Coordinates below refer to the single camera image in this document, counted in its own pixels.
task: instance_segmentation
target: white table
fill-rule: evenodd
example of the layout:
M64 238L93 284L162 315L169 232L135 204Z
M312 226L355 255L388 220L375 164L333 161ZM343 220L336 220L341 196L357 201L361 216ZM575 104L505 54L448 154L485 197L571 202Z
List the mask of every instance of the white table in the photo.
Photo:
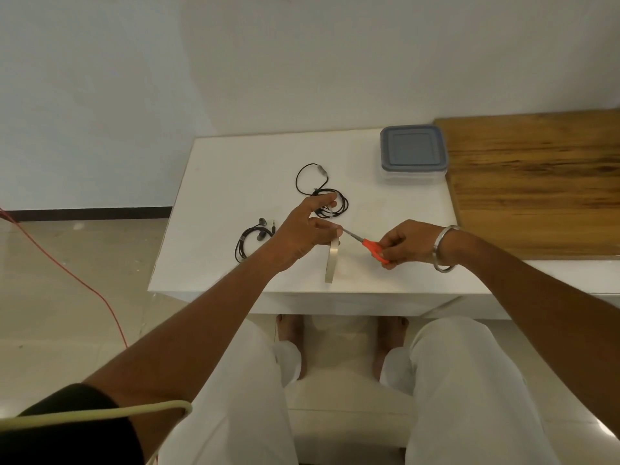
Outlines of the white table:
M445 182L393 184L380 174L380 129L200 138L194 142L150 291L190 301L236 266L234 248L244 229L260 217L276 226L304 197L295 175L307 163L329 173L328 187L340 190L349 210L338 224L369 239L380 239L412 218L438 225L455 223ZM313 190L322 176L307 168L300 187ZM258 243L246 240L247 252ZM435 315L464 312L478 318L506 317L488 289L457 267L441 274L426 264L387 272L347 235L341 238L333 284L324 282L327 247L316 247L274 278L252 312L419 315L455 297ZM620 261L538 261L532 263L594 294L620 293Z

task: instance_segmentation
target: orange scissors handle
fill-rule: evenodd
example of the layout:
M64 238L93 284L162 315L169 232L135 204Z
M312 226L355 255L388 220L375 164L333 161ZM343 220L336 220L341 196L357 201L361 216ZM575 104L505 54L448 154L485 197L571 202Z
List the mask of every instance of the orange scissors handle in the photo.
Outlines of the orange scissors handle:
M379 256L379 254L383 251L383 248L381 248L381 246L376 241L370 241L364 238L364 241L361 242L361 244L368 248L370 253L373 255L373 258L375 258L377 261L382 262L383 264L389 263L387 259Z

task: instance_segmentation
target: white tabletop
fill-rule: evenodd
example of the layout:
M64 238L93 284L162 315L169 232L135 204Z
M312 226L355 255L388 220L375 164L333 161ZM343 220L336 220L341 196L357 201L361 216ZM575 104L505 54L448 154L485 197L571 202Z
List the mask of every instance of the white tabletop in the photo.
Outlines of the white tabletop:
M455 223L445 181L392 184L379 173L380 129L201 138L194 142L150 291L199 293L234 268L234 248L260 217L279 226L304 197L295 175L307 163L329 173L349 210L334 219L348 230L378 240L408 218ZM312 191L323 182L309 167L300 177ZM247 252L258 245L250 236ZM275 277L267 292L488 293L464 268L441 274L426 264L388 272L353 238L343 235L333 284L324 282L327 247L316 247ZM590 293L620 293L620 261L537 261L541 270Z

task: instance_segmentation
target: floor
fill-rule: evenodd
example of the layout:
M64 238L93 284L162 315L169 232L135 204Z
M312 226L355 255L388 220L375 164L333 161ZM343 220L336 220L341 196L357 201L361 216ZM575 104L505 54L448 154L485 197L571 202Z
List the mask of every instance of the floor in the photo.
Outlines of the floor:
M146 292L165 220L32 222L24 227L109 300L128 342L183 307ZM2 220L0 301L0 417L80 381L123 348L101 300ZM275 336L273 316L250 318ZM412 319L408 337L426 322ZM620 441L603 430L512 322L485 323L525 375L563 463L619 463ZM371 377L374 332L373 320L364 317L307 320L308 375L286 390L301 462L399 463L412 404Z

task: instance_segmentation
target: foot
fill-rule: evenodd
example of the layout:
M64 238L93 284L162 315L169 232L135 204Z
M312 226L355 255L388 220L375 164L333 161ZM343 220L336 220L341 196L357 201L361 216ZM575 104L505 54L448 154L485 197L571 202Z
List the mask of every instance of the foot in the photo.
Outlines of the foot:
M297 346L301 353L301 370L297 380L306 376L306 351L304 349L304 315L278 315L278 339L290 341Z
M387 353L405 344L409 320L400 316L380 316L377 317L377 348L375 359L373 360L373 375L379 381L383 361Z

